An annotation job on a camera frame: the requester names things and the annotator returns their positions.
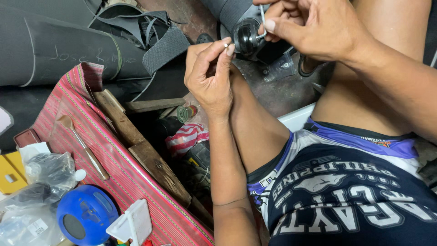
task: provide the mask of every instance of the concrete floor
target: concrete floor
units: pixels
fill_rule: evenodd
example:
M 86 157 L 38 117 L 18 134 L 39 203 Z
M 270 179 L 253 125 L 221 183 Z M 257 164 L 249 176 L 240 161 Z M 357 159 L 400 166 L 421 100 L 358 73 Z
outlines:
M 179 27 L 193 42 L 203 32 L 211 35 L 214 40 L 217 39 L 217 21 L 199 0 L 137 1 L 149 11 L 166 10 L 170 18 L 187 22 Z M 299 53 L 294 54 L 292 59 L 297 69 Z M 234 64 L 240 69 L 260 103 L 275 117 L 316 102 L 320 94 L 312 88 L 311 83 L 326 85 L 333 70 L 332 64 L 325 64 L 310 77 L 301 77 L 296 73 L 278 81 L 266 83 L 262 73 L 263 69 L 258 63 L 234 60 Z

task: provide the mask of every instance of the leg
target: leg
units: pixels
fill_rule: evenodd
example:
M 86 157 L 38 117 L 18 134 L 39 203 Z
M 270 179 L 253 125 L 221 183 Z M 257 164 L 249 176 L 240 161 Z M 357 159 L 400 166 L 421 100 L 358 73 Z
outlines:
M 246 173 L 251 173 L 276 157 L 290 134 L 261 106 L 235 66 L 231 68 L 230 80 L 234 93 L 230 114 L 232 133 Z
M 352 3 L 376 39 L 422 62 L 431 0 L 353 0 Z M 312 119 L 390 136 L 411 132 L 399 115 L 340 63 Z

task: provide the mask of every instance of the shorts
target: shorts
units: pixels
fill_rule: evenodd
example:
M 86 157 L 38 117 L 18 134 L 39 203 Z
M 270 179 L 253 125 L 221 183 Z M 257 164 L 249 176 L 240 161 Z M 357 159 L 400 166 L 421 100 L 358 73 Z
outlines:
M 347 127 L 326 122 L 315 122 L 308 118 L 302 130 L 290 133 L 281 152 L 247 175 L 247 189 L 255 199 L 258 209 L 262 204 L 263 192 L 282 170 L 296 157 L 303 148 L 313 144 L 329 144 L 358 149 L 382 158 L 407 171 L 418 179 L 416 173 L 420 167 L 416 160 L 414 133 L 392 137 L 355 127 Z

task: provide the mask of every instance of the man's right hand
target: man's right hand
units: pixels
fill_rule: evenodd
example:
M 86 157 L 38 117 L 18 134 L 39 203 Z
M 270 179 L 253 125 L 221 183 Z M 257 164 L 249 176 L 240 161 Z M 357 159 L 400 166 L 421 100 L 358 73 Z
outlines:
M 316 60 L 348 61 L 363 45 L 374 42 L 349 0 L 253 0 L 253 4 L 271 4 L 266 12 L 267 41 L 284 39 Z

